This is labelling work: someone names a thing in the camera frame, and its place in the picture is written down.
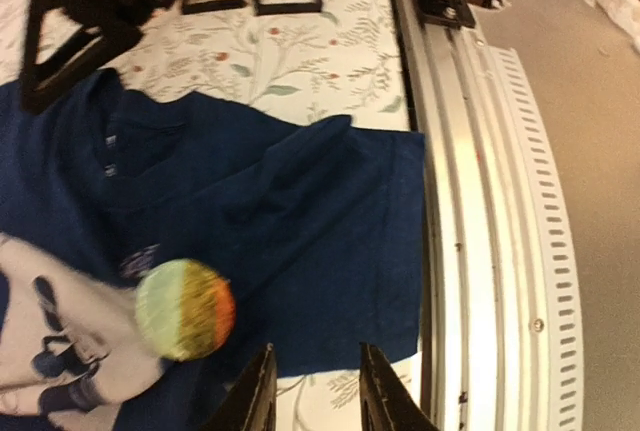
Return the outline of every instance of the screw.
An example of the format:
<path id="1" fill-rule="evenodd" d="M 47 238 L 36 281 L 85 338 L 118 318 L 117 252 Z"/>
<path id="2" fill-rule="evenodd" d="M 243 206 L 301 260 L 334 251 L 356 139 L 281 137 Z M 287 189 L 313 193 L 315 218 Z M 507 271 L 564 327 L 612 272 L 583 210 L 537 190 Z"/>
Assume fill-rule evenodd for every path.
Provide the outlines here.
<path id="1" fill-rule="evenodd" d="M 445 8 L 444 13 L 442 14 L 444 14 L 444 17 L 447 19 L 453 19 L 458 15 L 458 13 L 456 13 L 456 10 L 453 9 L 451 6 L 448 6 L 447 8 Z"/>
<path id="2" fill-rule="evenodd" d="M 541 333 L 543 329 L 544 329 L 544 321 L 542 321 L 540 318 L 537 318 L 537 319 L 533 322 L 533 330 L 534 330 L 536 333 Z"/>

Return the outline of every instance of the multicolored ball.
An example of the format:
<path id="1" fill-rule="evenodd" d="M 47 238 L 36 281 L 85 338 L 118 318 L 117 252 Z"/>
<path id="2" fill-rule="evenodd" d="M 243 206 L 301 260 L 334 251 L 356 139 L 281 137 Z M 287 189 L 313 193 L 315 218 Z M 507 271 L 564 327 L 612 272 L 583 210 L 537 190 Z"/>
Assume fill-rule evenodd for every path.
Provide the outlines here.
<path id="1" fill-rule="evenodd" d="M 136 321 L 145 340 L 163 357 L 197 359 L 224 344 L 235 323 L 228 282 L 189 259 L 152 269 L 136 292 Z"/>

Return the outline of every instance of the beige floor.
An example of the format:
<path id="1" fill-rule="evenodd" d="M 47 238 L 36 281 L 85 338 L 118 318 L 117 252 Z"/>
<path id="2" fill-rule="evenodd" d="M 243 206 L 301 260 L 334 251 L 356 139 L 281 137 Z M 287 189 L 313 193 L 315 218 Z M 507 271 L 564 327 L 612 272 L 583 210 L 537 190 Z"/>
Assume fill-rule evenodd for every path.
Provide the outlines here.
<path id="1" fill-rule="evenodd" d="M 640 429 L 640 55 L 583 0 L 483 13 L 515 48 L 545 120 L 578 262 L 585 431 Z"/>

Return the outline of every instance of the blue cloth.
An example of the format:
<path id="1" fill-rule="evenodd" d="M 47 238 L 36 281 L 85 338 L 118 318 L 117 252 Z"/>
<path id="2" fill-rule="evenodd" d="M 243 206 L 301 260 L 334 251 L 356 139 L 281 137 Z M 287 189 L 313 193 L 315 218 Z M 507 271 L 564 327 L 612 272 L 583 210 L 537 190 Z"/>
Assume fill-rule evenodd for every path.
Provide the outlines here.
<path id="1" fill-rule="evenodd" d="M 348 116 L 298 127 L 198 93 L 159 104 L 114 70 L 38 117 L 18 96 L 0 87 L 0 230 L 119 287 L 196 259 L 237 301 L 226 345 L 169 366 L 114 429 L 192 429 L 267 342 L 280 376 L 357 368 L 360 341 L 415 352 L 420 135 Z"/>

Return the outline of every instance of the floral tablecloth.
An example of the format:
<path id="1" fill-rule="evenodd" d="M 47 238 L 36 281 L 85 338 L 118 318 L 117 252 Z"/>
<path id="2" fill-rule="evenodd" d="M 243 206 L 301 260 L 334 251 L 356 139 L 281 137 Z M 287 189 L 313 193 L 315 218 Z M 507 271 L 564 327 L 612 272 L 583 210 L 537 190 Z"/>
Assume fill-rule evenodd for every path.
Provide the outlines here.
<path id="1" fill-rule="evenodd" d="M 18 75 L 28 1 L 0 0 L 0 83 Z M 190 16 L 176 4 L 157 13 L 142 42 L 110 66 L 127 87 L 158 101 L 197 90 L 301 125 L 348 113 L 359 127 L 408 129 L 390 0 L 324 0 L 320 14 L 260 18 L 247 2 Z M 42 53 L 74 29 L 50 13 Z M 409 385 L 416 369 L 410 360 L 395 368 Z M 358 372 L 280 380 L 277 413 L 278 430 L 360 429 Z"/>

